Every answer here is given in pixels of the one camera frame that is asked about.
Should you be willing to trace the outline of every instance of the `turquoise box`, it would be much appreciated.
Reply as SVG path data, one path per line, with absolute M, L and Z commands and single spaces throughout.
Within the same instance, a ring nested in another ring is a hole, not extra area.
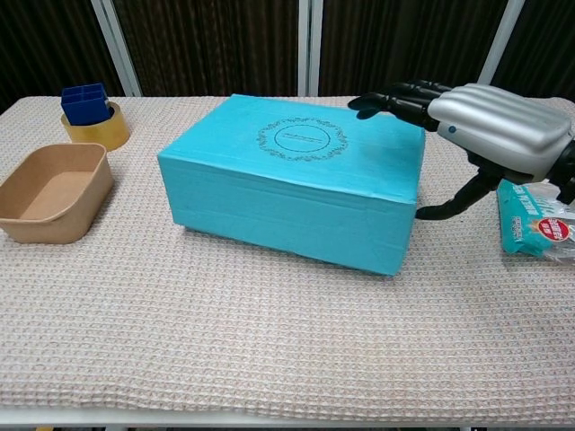
M 234 95 L 158 160 L 176 224 L 393 275 L 423 147 L 389 115 Z

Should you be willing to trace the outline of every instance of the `dark curtain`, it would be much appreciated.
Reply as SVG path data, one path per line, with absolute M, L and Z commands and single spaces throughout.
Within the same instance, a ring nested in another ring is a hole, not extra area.
M 114 0 L 146 96 L 295 95 L 297 0 Z
M 324 0 L 320 94 L 475 82 L 506 0 Z
M 90 0 L 0 2 L 0 112 L 25 96 L 102 82 L 123 95 Z
M 575 2 L 527 0 L 492 83 L 575 101 Z

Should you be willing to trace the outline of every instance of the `robotic hand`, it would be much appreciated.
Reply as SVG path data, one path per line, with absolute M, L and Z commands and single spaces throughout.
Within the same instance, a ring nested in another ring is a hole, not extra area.
M 482 84 L 450 88 L 429 81 L 398 83 L 348 105 L 359 119 L 389 111 L 398 119 L 462 147 L 477 175 L 445 204 L 418 209 L 423 220 L 463 213 L 495 190 L 500 181 L 516 184 L 548 179 L 564 204 L 575 199 L 575 140 L 571 119 L 558 110 L 512 92 Z

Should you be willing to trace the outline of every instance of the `table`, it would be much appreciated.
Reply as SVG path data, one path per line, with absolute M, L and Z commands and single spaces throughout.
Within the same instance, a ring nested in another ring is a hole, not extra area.
M 63 246 L 0 235 L 0 424 L 575 423 L 575 269 L 505 255 L 494 196 L 416 221 L 393 278 L 193 232 L 172 222 L 155 156 L 223 98 L 113 100 L 132 134 L 109 154 L 116 186 L 91 231 Z M 58 103 L 0 117 L 0 178 L 67 141 Z M 473 173 L 428 135 L 420 205 Z

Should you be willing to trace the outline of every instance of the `brown paper container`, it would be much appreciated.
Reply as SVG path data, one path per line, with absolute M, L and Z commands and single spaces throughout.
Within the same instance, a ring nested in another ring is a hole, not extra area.
M 43 146 L 0 184 L 0 227 L 17 242 L 74 242 L 113 182 L 102 145 Z
M 62 124 L 70 136 L 72 142 L 97 142 L 104 145 L 108 151 L 124 145 L 129 138 L 128 126 L 119 105 L 109 102 L 114 109 L 110 119 L 90 126 L 72 126 L 66 114 L 62 114 Z

